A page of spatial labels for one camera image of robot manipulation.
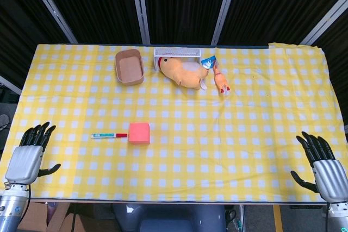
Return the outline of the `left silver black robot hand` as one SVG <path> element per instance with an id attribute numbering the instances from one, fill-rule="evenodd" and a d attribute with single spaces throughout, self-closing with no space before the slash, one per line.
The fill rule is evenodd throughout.
<path id="1" fill-rule="evenodd" d="M 49 122 L 27 129 L 15 148 L 5 179 L 9 184 L 30 185 L 38 177 L 51 175 L 56 172 L 61 164 L 51 168 L 41 169 L 44 152 L 48 145 L 51 134 L 56 126 L 50 126 Z"/>

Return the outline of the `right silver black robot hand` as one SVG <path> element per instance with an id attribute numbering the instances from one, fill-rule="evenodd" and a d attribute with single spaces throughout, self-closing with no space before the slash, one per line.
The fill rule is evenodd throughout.
<path id="1" fill-rule="evenodd" d="M 295 171 L 290 172 L 292 178 L 301 187 L 320 194 L 328 203 L 347 202 L 347 175 L 329 143 L 321 136 L 316 137 L 304 131 L 301 134 L 296 139 L 302 145 L 315 182 L 304 181 Z"/>

